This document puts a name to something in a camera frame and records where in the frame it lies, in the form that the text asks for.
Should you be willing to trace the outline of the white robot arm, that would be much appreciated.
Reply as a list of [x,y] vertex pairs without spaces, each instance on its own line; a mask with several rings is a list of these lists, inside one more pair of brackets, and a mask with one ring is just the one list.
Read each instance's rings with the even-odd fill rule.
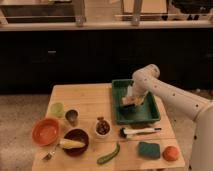
[[132,74],[132,95],[149,91],[171,103],[196,123],[189,171],[213,171],[213,100],[192,94],[158,79],[160,70],[149,64]]

